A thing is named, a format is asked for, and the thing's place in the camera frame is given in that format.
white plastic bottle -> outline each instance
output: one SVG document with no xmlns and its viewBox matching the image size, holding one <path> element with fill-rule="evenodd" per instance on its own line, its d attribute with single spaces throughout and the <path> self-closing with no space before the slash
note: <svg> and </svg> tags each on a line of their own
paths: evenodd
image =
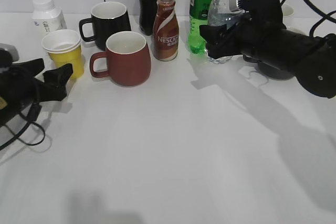
<svg viewBox="0 0 336 224">
<path fill-rule="evenodd" d="M 60 7 L 55 7 L 54 0 L 33 0 L 32 19 L 41 38 L 52 31 L 67 29 Z"/>
<path fill-rule="evenodd" d="M 208 25 L 222 26 L 227 25 L 227 29 L 232 27 L 240 19 L 242 11 L 231 12 L 229 8 L 229 0 L 212 0 L 209 13 Z M 217 60 L 208 57 L 209 61 L 215 64 L 224 64 L 231 60 L 232 56 L 222 57 Z"/>
</svg>

yellow paper cup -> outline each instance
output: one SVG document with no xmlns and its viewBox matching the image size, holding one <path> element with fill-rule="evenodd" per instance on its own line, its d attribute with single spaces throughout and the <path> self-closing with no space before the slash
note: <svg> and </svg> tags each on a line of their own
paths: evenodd
<svg viewBox="0 0 336 224">
<path fill-rule="evenodd" d="M 46 35 L 42 47 L 59 68 L 67 63 L 72 64 L 71 79 L 78 79 L 84 73 L 81 58 L 80 35 L 74 30 L 58 30 Z"/>
</svg>

black mug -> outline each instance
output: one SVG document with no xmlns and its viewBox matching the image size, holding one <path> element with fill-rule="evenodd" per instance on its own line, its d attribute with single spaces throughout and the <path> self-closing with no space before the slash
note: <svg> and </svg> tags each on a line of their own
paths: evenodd
<svg viewBox="0 0 336 224">
<path fill-rule="evenodd" d="M 87 38 L 83 33 L 83 25 L 92 23 L 93 36 Z M 107 39 L 120 31 L 130 31 L 130 19 L 127 8 L 119 2 L 103 2 L 91 10 L 91 18 L 79 22 L 80 36 L 85 42 L 95 41 L 102 51 L 105 51 Z"/>
</svg>

white mug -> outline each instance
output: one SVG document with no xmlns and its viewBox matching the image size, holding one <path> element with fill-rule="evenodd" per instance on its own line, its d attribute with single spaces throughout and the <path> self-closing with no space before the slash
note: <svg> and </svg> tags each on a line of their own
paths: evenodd
<svg viewBox="0 0 336 224">
<path fill-rule="evenodd" d="M 287 27 L 293 26 L 294 8 L 288 4 L 282 5 L 282 14 L 284 15 L 284 25 Z"/>
</svg>

white paper cup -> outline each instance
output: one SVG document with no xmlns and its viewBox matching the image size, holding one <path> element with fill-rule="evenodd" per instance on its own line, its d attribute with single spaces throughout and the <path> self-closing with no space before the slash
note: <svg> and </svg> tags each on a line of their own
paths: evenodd
<svg viewBox="0 0 336 224">
<path fill-rule="evenodd" d="M 282 5 L 282 14 L 284 15 L 284 25 L 292 27 L 293 26 L 293 18 L 294 18 L 294 8 L 288 4 Z"/>
<path fill-rule="evenodd" d="M 72 51 L 79 45 L 79 33 L 69 29 L 53 31 L 42 39 L 42 47 L 53 54 Z"/>
</svg>

